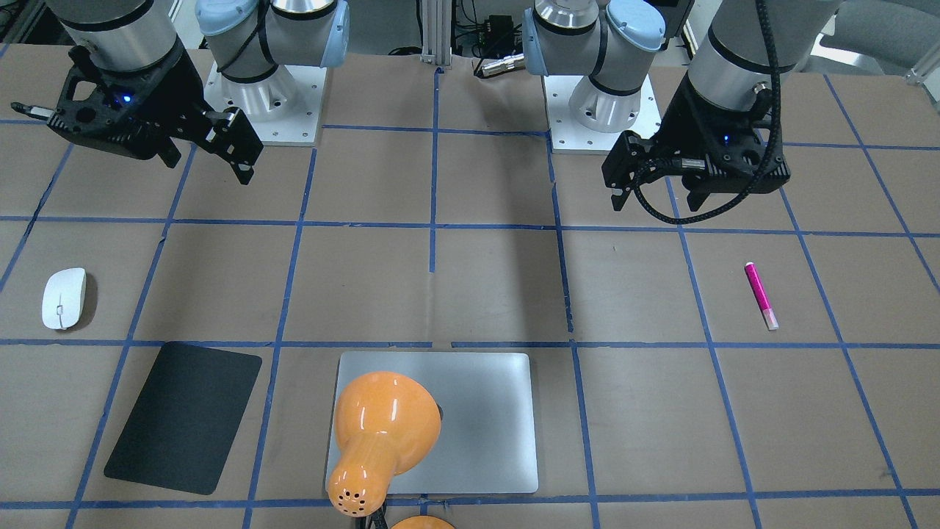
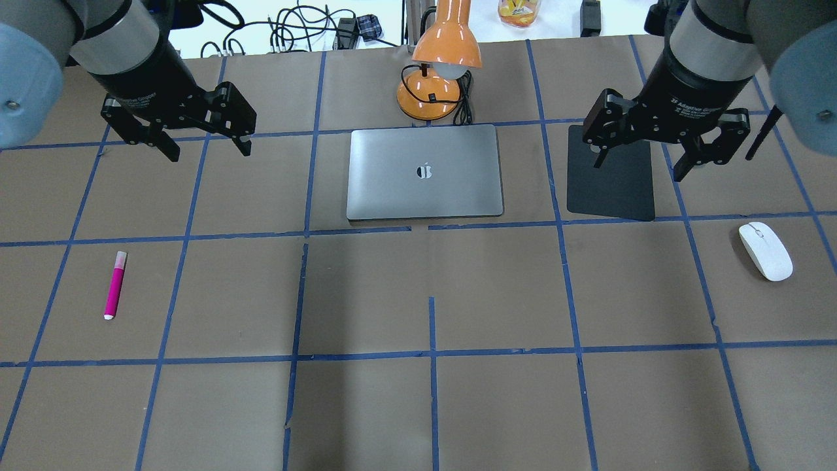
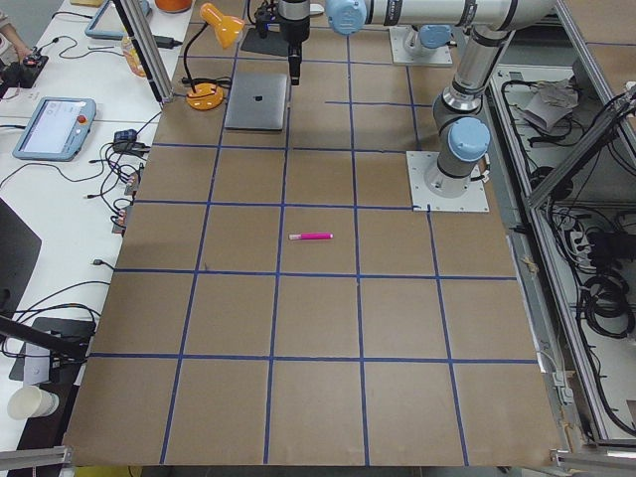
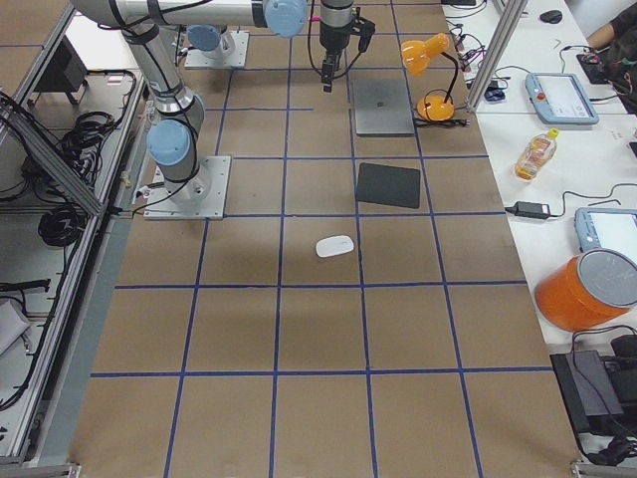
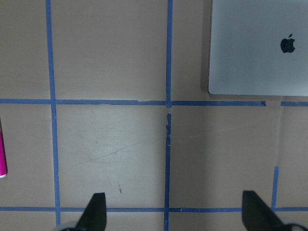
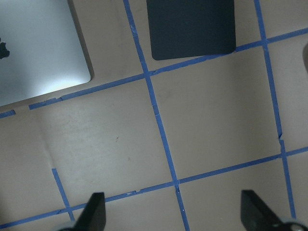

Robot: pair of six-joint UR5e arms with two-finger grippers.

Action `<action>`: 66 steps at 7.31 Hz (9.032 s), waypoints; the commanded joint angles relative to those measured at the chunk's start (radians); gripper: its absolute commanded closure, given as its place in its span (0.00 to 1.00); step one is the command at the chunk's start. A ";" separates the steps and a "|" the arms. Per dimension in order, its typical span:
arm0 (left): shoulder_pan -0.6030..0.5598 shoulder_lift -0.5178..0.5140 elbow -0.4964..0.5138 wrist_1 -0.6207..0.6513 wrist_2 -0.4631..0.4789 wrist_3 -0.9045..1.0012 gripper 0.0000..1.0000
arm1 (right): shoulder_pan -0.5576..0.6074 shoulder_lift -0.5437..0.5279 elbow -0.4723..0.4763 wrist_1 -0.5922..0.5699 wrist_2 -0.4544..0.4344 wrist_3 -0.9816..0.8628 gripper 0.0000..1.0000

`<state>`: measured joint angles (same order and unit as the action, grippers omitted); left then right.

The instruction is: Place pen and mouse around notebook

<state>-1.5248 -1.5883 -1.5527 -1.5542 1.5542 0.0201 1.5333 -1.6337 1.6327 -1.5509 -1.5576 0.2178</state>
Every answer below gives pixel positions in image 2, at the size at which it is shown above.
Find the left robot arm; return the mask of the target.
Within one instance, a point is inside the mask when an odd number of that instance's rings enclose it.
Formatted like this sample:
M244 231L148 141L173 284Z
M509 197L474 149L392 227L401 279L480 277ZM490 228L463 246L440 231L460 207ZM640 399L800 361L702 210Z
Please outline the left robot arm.
M30 142L42 130L75 63L107 92L101 116L129 145L155 147L173 163L170 130L230 138L249 156L257 114L230 82L198 86L169 42L207 13L203 1L3 1L1 141Z

